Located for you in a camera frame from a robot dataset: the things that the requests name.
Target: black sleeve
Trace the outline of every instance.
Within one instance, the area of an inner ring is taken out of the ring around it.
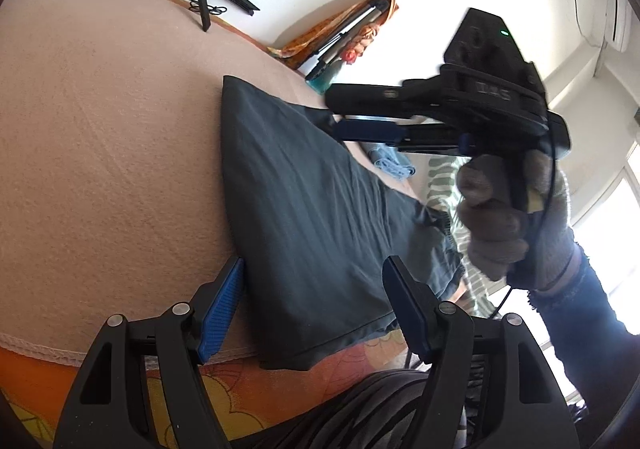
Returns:
[[[616,318],[584,252],[567,289],[547,299],[532,293],[529,299],[590,416],[610,420],[640,373],[640,338]]]

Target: striped fabric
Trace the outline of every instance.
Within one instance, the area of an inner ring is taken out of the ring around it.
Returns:
[[[460,222],[456,208],[462,200],[462,195],[456,186],[456,174],[458,169],[469,159],[459,156],[440,155],[417,155],[410,154],[411,161],[418,169],[421,176],[414,177],[412,187],[420,200],[429,207],[446,211],[451,216],[452,235],[458,246],[458,250],[463,255],[463,265],[466,274],[463,281],[466,292],[458,301],[469,315],[477,317],[489,317],[494,310],[494,305],[489,301],[486,290],[485,275],[476,269],[466,255],[466,248],[469,244],[469,230]]]

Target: metal rivet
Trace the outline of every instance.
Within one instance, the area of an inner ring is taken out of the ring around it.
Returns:
[[[522,317],[518,314],[508,313],[504,318],[507,320],[507,323],[511,325],[520,326],[522,324]]]
[[[175,315],[185,315],[186,313],[189,313],[190,310],[191,308],[189,308],[187,303],[174,304],[174,307],[171,309]]]
[[[443,301],[438,305],[438,310],[440,310],[443,314],[451,315],[456,313],[456,305],[454,305],[450,301]]]
[[[122,320],[123,320],[122,315],[113,314],[110,318],[108,318],[107,324],[109,326],[118,326],[119,324],[122,324]]]

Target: black clamp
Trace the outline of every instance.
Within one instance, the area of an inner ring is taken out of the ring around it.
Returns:
[[[520,316],[469,317],[415,281],[397,256],[386,259],[382,281],[409,349],[433,364],[402,449],[452,447],[472,355],[483,355],[484,379],[470,447],[580,447],[556,378]]]
[[[105,322],[66,398],[54,449],[160,449],[149,406],[145,356],[158,357],[162,389],[180,449],[230,447],[198,365],[220,350],[244,286],[233,256],[219,275],[159,317]]]

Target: gloved hand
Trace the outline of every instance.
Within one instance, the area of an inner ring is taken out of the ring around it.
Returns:
[[[551,159],[539,151],[527,152],[524,176],[530,190],[546,200],[551,179]],[[479,156],[458,172],[457,184],[464,200],[458,216],[471,232],[469,260],[491,280],[505,277],[512,263],[524,259],[529,244],[527,214],[507,202],[508,180],[502,160]],[[564,287],[579,268],[579,249],[568,224],[569,194],[564,174],[556,172],[551,205],[536,244],[536,274],[531,288],[551,291]]]

